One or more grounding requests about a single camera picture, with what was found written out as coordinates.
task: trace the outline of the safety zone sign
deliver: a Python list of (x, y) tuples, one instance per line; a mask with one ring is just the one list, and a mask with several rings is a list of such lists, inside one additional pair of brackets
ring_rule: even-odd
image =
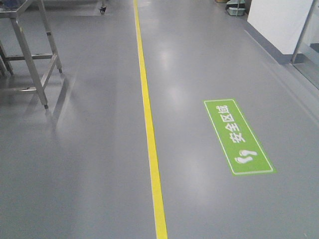
[(234, 99), (204, 103), (233, 175), (276, 172)]

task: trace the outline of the glass door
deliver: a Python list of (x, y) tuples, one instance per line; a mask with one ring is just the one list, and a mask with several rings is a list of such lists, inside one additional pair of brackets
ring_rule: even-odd
[(319, 89), (319, 0), (314, 0), (292, 64)]

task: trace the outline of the yellow floor line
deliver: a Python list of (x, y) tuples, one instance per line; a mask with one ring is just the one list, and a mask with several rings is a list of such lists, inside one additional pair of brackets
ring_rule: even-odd
[(156, 152), (154, 126), (153, 126), (151, 103), (150, 103), (150, 97), (149, 97), (149, 87), (148, 87), (148, 80), (146, 76), (143, 44), (142, 44), (141, 29), (140, 29), (138, 0), (134, 0), (134, 13), (135, 13), (136, 35), (137, 35), (137, 41), (138, 41), (138, 51), (139, 51), (145, 125), (146, 125), (146, 134), (147, 134), (149, 161), (150, 161), (150, 170), (151, 170), (151, 184), (152, 184), (156, 236), (157, 236), (157, 239), (167, 239), (164, 205), (163, 205), (161, 185), (160, 185), (159, 162), (158, 162), (158, 155)]

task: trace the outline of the footprint icon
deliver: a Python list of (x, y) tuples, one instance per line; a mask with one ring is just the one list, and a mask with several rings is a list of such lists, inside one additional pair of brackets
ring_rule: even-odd
[(248, 155), (257, 156), (257, 152), (255, 152), (255, 151), (249, 151), (249, 150), (240, 150), (240, 151), (239, 151), (239, 155), (240, 155), (240, 156), (244, 156), (244, 157), (246, 157), (246, 156), (248, 156)]
[(251, 157), (251, 156), (248, 156), (246, 158), (236, 157), (235, 160), (236, 160), (237, 163), (243, 164), (243, 163), (248, 163), (248, 162), (252, 161), (253, 157)]

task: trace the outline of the gray epoxy floor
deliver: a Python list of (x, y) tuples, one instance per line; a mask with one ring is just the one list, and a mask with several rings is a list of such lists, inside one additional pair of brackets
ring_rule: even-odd
[[(0, 98), (0, 238), (156, 238), (133, 1), (109, 0), (106, 16), (85, 9), (48, 13), (64, 70), (46, 88), (49, 110), (36, 96)], [(168, 237), (317, 238), (317, 91), (223, 4), (140, 0), (139, 10)], [(35, 19), (23, 17), (25, 33), (47, 51)], [(13, 54), (10, 26), (0, 29)], [(29, 80), (14, 68), (10, 84)], [(203, 104), (226, 98), (278, 173), (232, 176)]]

